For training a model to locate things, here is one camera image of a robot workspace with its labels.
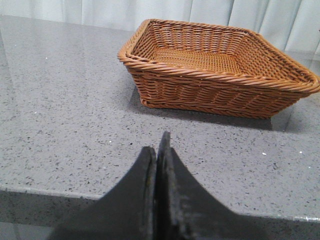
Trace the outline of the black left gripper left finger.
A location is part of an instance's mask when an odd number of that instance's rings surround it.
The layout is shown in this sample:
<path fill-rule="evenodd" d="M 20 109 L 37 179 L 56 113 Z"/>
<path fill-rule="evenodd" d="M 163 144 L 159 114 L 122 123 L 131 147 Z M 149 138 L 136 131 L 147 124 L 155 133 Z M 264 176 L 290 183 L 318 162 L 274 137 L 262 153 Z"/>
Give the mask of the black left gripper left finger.
<path fill-rule="evenodd" d="M 143 147 L 133 166 L 104 197 L 65 220 L 50 240 L 155 239 L 156 153 Z"/>

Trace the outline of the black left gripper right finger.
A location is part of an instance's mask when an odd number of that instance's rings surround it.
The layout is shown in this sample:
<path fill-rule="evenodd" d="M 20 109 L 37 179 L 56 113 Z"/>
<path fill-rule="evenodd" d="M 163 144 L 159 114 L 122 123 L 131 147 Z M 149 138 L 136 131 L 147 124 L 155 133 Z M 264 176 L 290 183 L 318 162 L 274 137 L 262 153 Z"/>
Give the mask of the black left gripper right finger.
<path fill-rule="evenodd" d="M 193 177 L 164 132 L 157 157 L 158 226 L 164 240 L 287 239 L 294 222 L 233 212 Z"/>

